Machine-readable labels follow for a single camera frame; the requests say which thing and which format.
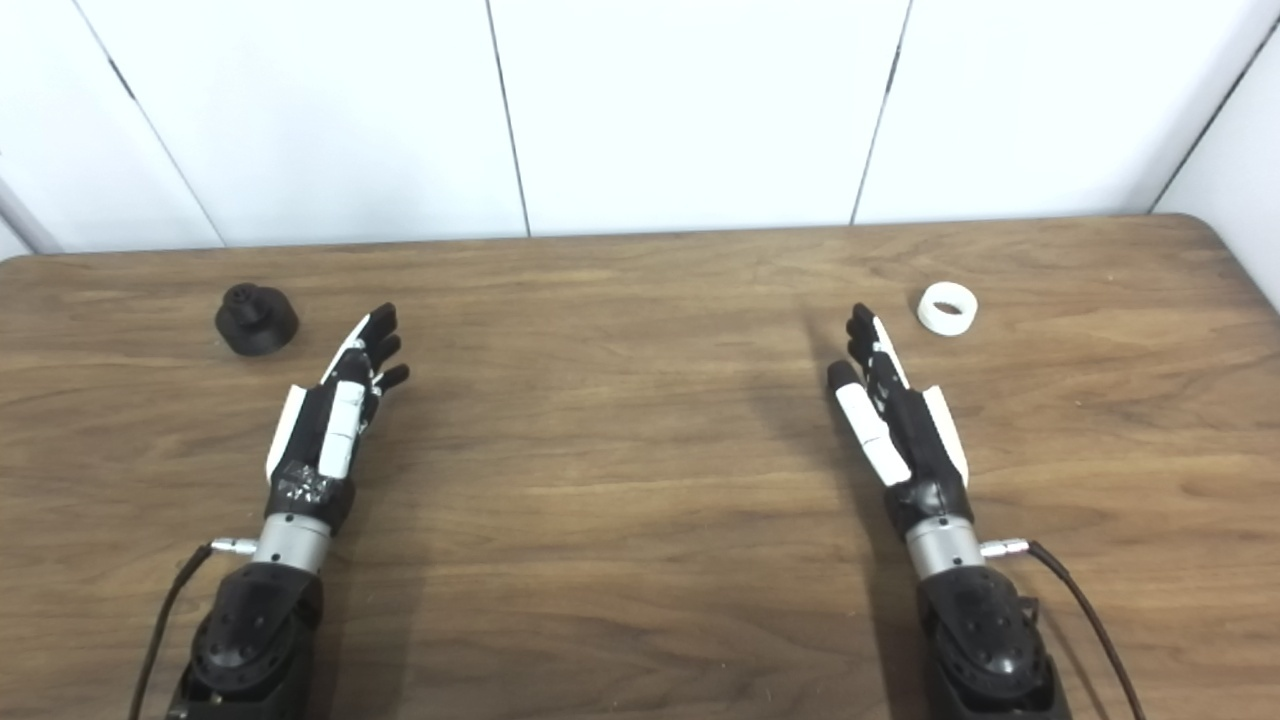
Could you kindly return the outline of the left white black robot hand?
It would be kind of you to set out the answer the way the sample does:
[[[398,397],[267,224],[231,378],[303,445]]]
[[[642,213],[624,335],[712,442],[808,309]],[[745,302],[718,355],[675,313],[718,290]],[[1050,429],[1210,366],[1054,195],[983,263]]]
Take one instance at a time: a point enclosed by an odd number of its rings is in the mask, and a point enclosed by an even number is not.
[[[265,471],[265,516],[317,520],[332,532],[346,523],[357,493],[352,477],[364,433],[384,396],[410,378],[394,304],[366,314],[329,361],[320,380],[292,386],[271,439]]]

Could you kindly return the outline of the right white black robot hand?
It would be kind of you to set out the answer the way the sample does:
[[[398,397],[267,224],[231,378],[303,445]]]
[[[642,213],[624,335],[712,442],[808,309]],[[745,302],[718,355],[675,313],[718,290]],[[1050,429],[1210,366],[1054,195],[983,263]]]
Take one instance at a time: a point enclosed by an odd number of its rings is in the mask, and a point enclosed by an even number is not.
[[[884,486],[900,537],[934,518],[974,521],[968,461],[942,389],[911,387],[887,329],[865,304],[846,323],[847,357],[827,368],[827,386],[863,456]]]

